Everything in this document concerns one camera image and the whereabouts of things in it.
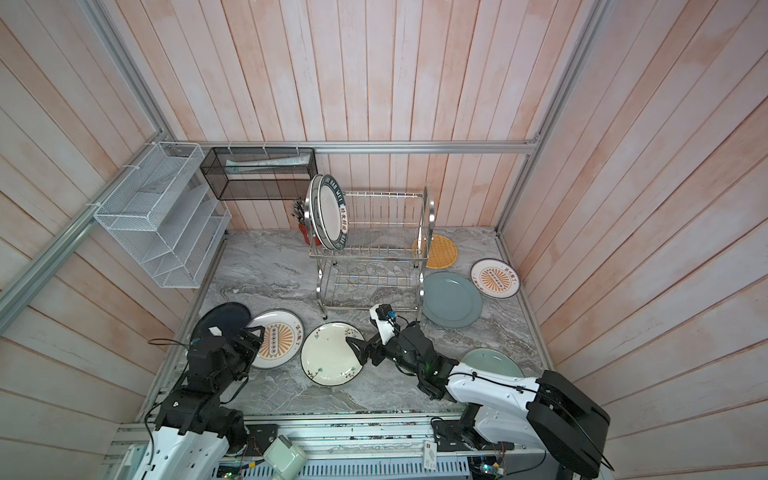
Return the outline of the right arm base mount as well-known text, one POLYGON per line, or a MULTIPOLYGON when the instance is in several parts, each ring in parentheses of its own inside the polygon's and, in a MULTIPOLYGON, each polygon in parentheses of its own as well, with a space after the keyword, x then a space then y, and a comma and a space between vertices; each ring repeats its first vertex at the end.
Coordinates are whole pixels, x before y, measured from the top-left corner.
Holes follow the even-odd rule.
POLYGON ((485 440, 473 427, 465 425, 461 420, 445 420, 442 417, 432 417, 430 425, 438 452, 514 449, 513 443, 491 443, 485 440))

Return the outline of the white plate green text rim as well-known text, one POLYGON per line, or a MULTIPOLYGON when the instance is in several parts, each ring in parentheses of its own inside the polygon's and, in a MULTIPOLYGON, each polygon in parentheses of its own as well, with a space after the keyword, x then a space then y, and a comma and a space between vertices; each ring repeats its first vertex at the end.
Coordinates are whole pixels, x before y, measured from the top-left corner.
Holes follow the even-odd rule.
POLYGON ((346 198, 337 180, 320 175, 314 187, 314 217, 321 243, 331 250, 346 246, 349 218, 346 198))

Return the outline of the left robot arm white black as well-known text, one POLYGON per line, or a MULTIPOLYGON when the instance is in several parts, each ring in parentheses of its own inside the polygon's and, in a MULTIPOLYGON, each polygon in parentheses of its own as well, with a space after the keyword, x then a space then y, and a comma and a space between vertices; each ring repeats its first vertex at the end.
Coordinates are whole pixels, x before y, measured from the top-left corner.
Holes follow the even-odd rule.
POLYGON ((244 415, 221 396, 248 377, 263 337, 262 327, 234 334, 210 327, 191 339, 186 371, 160 404, 136 479, 209 479, 225 455, 245 447, 244 415))

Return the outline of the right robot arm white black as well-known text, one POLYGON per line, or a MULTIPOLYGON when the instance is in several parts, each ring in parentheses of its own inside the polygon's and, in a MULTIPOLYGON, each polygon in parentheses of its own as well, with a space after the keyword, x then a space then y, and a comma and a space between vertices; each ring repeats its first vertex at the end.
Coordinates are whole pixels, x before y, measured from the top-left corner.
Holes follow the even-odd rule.
POLYGON ((417 379, 432 400, 467 406, 457 423, 458 440, 473 448, 517 443, 546 451, 567 470, 595 479, 602 466, 609 414, 563 375, 511 377, 476 369, 437 353, 417 323, 384 341, 348 337, 348 349, 362 365, 388 359, 417 379))

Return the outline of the white plate cloud line pattern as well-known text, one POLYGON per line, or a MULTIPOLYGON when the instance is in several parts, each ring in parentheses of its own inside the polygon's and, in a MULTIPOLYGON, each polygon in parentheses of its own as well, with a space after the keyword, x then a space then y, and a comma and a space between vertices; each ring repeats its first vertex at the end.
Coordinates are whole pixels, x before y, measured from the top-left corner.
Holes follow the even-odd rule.
POLYGON ((320 179, 320 175, 315 175, 310 180, 307 195, 305 198, 305 220, 307 222, 307 230, 308 230, 308 234, 313 238, 312 243, 315 246, 321 245, 319 236, 317 234, 317 228, 316 228, 315 217, 314 217, 314 207, 313 207, 315 181, 319 179, 320 179))

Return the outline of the large orange sunburst plate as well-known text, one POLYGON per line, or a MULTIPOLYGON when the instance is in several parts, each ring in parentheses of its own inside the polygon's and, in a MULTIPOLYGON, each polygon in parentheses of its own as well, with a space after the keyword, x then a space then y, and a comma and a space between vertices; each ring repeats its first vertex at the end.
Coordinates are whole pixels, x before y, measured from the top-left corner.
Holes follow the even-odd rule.
POLYGON ((257 369, 274 369, 294 358, 304 341, 304 327, 301 319, 292 311, 275 309, 263 312, 247 326, 257 334, 264 329, 263 343, 253 361, 257 369))

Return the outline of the stainless steel dish rack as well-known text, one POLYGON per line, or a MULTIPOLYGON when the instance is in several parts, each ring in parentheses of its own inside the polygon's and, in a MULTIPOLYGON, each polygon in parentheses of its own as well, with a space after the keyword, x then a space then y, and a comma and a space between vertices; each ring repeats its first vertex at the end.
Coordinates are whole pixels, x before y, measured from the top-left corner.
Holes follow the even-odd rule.
POLYGON ((436 217, 428 190, 343 192, 349 218, 345 248, 331 250, 310 240, 321 316, 388 303, 420 319, 436 217))

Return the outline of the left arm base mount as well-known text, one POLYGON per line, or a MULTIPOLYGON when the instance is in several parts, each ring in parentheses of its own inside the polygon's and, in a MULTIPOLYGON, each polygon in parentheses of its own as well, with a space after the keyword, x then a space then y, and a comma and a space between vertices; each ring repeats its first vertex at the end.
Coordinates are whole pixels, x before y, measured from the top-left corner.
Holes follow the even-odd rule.
POLYGON ((261 457, 278 437, 277 424, 235 424, 225 435, 227 456, 261 457))

